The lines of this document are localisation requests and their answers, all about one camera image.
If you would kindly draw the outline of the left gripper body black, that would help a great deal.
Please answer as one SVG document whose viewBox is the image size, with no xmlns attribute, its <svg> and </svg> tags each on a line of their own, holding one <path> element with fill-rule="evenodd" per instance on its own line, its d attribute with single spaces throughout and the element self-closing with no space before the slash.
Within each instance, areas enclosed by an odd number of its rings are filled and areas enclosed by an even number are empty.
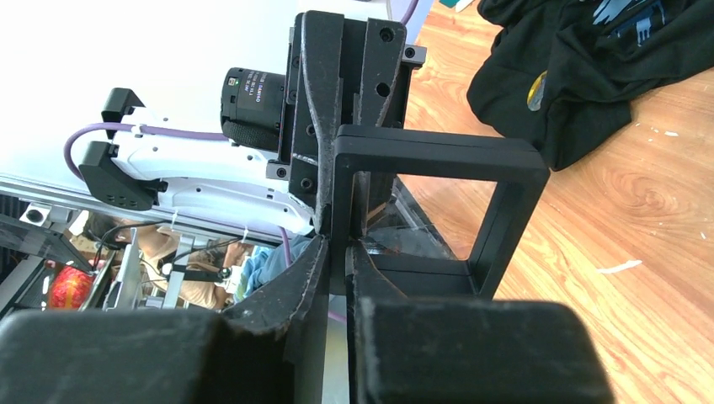
<svg viewBox="0 0 714 404">
<path fill-rule="evenodd" d="M 269 152 L 268 178 L 286 183 L 291 198 L 315 209 L 318 146 L 301 69 L 304 13 L 296 16 L 290 31 L 285 73 L 244 67 L 233 67 L 227 72 L 221 90 L 220 122 L 224 136 L 234 143 Z M 354 125 L 368 20 L 343 17 L 338 128 Z M 411 74 L 425 62 L 426 50 L 410 45 L 406 37 L 407 31 L 392 100 L 380 127 L 402 127 Z"/>
</svg>

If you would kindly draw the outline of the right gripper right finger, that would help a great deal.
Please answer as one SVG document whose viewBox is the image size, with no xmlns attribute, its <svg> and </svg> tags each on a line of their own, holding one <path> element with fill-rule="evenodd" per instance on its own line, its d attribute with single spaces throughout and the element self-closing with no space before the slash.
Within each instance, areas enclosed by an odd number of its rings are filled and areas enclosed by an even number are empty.
<svg viewBox="0 0 714 404">
<path fill-rule="evenodd" d="M 589 332 L 536 300 L 403 294 L 364 247 L 346 251 L 353 403 L 611 403 Z"/>
</svg>

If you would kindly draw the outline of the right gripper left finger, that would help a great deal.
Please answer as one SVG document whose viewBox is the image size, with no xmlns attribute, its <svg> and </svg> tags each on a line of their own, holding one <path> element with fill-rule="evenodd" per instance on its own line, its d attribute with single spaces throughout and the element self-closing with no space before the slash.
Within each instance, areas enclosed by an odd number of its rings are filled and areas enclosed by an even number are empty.
<svg viewBox="0 0 714 404">
<path fill-rule="evenodd" d="M 328 248 L 223 311 L 21 311 L 1 324 L 4 403 L 319 403 Z"/>
</svg>

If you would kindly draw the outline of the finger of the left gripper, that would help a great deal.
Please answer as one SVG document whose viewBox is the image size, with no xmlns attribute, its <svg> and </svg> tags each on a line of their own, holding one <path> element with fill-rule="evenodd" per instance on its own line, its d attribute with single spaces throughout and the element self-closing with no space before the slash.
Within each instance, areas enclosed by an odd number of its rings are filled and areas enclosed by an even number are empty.
<svg viewBox="0 0 714 404">
<path fill-rule="evenodd" d="M 406 29 L 397 22 L 367 20 L 355 125 L 366 126 L 369 131 L 382 126 L 392 100 L 405 35 Z M 369 219 L 384 209 L 392 196 L 394 178 L 389 173 L 357 172 L 352 219 L 355 235 L 365 234 Z"/>
<path fill-rule="evenodd" d="M 339 66 L 344 17 L 310 10 L 302 15 L 301 61 L 312 124 L 316 131 L 317 233 L 328 234 L 333 197 L 333 141 L 340 112 Z"/>
</svg>

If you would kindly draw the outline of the round blue yellow brooch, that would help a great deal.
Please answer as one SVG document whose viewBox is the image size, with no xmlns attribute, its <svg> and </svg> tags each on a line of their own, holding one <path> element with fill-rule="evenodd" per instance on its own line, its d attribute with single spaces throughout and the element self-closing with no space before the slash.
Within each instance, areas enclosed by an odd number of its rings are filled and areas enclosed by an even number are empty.
<svg viewBox="0 0 714 404">
<path fill-rule="evenodd" d="M 541 109 L 541 102 L 544 98 L 547 71 L 542 72 L 531 84 L 527 94 L 526 103 L 528 110 L 536 112 Z"/>
</svg>

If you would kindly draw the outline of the black printed t-shirt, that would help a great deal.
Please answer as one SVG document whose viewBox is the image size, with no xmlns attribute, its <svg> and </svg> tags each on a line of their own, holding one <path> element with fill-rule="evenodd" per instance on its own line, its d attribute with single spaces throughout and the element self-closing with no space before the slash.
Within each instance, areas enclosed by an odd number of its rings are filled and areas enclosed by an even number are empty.
<svg viewBox="0 0 714 404">
<path fill-rule="evenodd" d="M 631 102 L 713 66 L 710 1 L 482 1 L 500 28 L 466 97 L 473 114 L 528 141 L 559 171 L 631 122 Z M 531 84 L 547 71 L 541 109 Z"/>
</svg>

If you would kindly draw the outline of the black square frame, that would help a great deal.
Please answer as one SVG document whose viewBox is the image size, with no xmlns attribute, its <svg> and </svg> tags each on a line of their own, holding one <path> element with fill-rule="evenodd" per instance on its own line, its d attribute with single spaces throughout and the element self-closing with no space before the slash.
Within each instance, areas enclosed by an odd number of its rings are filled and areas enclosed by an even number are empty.
<svg viewBox="0 0 714 404">
<path fill-rule="evenodd" d="M 365 251 L 370 181 L 397 180 L 425 222 L 368 265 L 405 295 L 492 299 L 550 177 L 527 142 L 344 125 L 334 142 L 330 290 L 342 295 Z"/>
</svg>

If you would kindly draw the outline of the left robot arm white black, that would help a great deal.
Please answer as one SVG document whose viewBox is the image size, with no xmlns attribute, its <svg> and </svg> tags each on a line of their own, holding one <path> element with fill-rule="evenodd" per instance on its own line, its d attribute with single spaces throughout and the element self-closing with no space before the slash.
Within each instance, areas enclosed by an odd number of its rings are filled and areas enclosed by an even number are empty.
<svg viewBox="0 0 714 404">
<path fill-rule="evenodd" d="M 129 124 L 143 103 L 114 88 L 101 121 L 69 138 L 63 157 L 95 199 L 118 209 L 163 208 L 244 232 L 325 233 L 339 128 L 401 127 L 426 54 L 407 42 L 404 24 L 307 11 L 290 28 L 285 73 L 226 73 L 219 132 Z"/>
</svg>

